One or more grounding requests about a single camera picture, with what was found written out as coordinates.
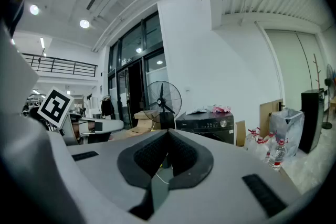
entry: floor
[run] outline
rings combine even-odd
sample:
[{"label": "floor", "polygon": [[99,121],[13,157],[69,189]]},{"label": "floor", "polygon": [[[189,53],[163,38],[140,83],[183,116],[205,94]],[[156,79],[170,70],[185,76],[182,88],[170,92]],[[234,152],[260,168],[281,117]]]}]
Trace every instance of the floor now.
[{"label": "floor", "polygon": [[296,156],[283,162],[283,169],[302,194],[321,184],[335,161],[336,116],[334,113],[330,113],[329,121],[332,123],[332,129],[322,129],[315,149],[309,154],[298,150]]}]

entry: metal railing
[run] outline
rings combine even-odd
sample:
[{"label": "metal railing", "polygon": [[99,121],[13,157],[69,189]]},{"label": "metal railing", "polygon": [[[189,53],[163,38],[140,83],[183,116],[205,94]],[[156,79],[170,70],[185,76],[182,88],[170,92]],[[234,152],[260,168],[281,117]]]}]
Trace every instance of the metal railing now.
[{"label": "metal railing", "polygon": [[35,71],[73,74],[87,77],[96,76],[96,65],[66,59],[44,57],[35,54],[22,54]]}]

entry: plastic bag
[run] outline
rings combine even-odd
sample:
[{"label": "plastic bag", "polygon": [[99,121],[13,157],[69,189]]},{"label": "plastic bag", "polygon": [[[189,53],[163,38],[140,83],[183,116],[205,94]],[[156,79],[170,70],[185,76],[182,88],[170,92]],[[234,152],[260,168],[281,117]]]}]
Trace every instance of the plastic bag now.
[{"label": "plastic bag", "polygon": [[270,116],[269,131],[277,132],[277,139],[288,139],[286,157],[292,157],[298,151],[304,120],[304,113],[293,109],[273,112]]}]

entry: electric fan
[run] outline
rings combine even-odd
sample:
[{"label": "electric fan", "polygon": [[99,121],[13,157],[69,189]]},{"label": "electric fan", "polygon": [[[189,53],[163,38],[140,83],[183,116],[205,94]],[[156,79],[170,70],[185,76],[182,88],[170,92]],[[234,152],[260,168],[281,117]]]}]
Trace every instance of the electric fan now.
[{"label": "electric fan", "polygon": [[335,94],[335,83],[333,79],[333,71],[331,65],[327,65],[327,78],[324,80],[325,86],[328,87],[328,113],[327,113],[327,121],[322,123],[323,129],[331,129],[332,124],[328,122],[329,120],[329,110],[330,110],[330,99],[334,98]]},{"label": "electric fan", "polygon": [[147,87],[149,104],[144,107],[145,115],[161,129],[175,128],[174,118],[178,115],[182,105],[178,89],[169,82],[156,81]]}]

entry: black speaker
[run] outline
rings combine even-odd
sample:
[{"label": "black speaker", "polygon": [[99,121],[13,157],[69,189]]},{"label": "black speaker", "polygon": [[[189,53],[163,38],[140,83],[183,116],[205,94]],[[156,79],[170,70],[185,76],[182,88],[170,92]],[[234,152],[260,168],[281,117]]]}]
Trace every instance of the black speaker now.
[{"label": "black speaker", "polygon": [[301,102],[305,123],[299,149],[309,153],[317,146],[321,134],[324,113],[323,89],[303,92]]}]

